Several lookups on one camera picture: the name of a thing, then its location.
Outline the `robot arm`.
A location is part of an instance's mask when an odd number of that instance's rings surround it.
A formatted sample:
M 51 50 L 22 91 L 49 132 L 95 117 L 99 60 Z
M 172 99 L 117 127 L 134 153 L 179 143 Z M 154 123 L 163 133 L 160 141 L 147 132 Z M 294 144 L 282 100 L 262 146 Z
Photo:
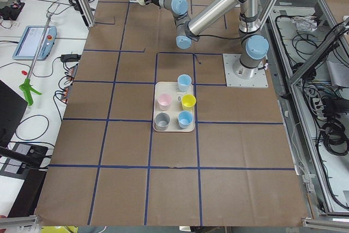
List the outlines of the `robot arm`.
M 188 14 L 186 0 L 143 0 L 169 10 L 176 25 L 176 45 L 188 49 L 193 41 L 202 37 L 202 32 L 228 13 L 236 4 L 240 4 L 239 30 L 246 35 L 254 34 L 262 27 L 262 16 L 258 12 L 257 0 L 214 0 L 195 17 Z

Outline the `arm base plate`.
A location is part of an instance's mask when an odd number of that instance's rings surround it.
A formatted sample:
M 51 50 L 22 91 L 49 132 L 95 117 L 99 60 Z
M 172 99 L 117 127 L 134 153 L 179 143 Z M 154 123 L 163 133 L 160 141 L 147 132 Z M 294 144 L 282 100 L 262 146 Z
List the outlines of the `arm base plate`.
M 249 69 L 240 63 L 240 54 L 222 54 L 227 87 L 268 88 L 266 72 L 262 62 L 257 68 Z

